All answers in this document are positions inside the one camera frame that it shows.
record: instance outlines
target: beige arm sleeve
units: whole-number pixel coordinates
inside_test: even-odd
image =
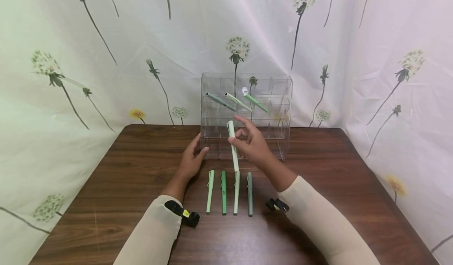
[[[173,242],[181,227],[181,217],[164,206],[171,196],[157,197],[129,236],[114,265],[167,265]]]
[[[307,234],[330,265],[379,264],[352,224],[301,176],[278,198],[289,206],[286,215],[291,222]]]

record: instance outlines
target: black clip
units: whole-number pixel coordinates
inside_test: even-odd
[[[269,199],[269,201],[266,203],[266,206],[269,208],[271,211],[283,211],[283,212],[288,212],[289,211],[289,206],[286,205],[282,200],[280,199]]]
[[[182,217],[184,223],[190,227],[196,227],[200,221],[200,215],[196,212],[190,213],[186,209],[179,206],[175,200],[169,200],[165,202],[165,207],[176,215]]]

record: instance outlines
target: person's left hand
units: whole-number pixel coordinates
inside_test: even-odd
[[[180,175],[186,179],[193,178],[200,170],[201,162],[209,151],[209,147],[203,148],[198,155],[195,155],[195,150],[200,142],[201,133],[195,137],[182,153],[181,163],[176,171],[176,175]]]

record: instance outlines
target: fabric backdrop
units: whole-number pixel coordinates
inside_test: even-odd
[[[0,6],[2,264],[32,259],[124,126],[199,125],[202,73],[236,65],[291,75],[292,126],[343,128],[451,264],[453,0]]]

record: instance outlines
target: acrylic display stand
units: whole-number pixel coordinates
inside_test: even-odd
[[[256,85],[250,83],[256,78]],[[250,119],[263,133],[272,153],[284,160],[289,150],[289,126],[291,121],[291,99],[293,81],[289,75],[276,74],[234,74],[204,73],[201,78],[201,148],[209,146],[206,158],[232,158],[228,142],[227,122],[233,116]],[[206,93],[215,95],[225,103],[236,108],[234,112],[211,100]],[[249,105],[252,112],[226,98],[225,93],[234,95],[242,103]],[[247,92],[262,104],[268,112],[251,104],[244,98]],[[234,120],[235,129],[243,124]]]

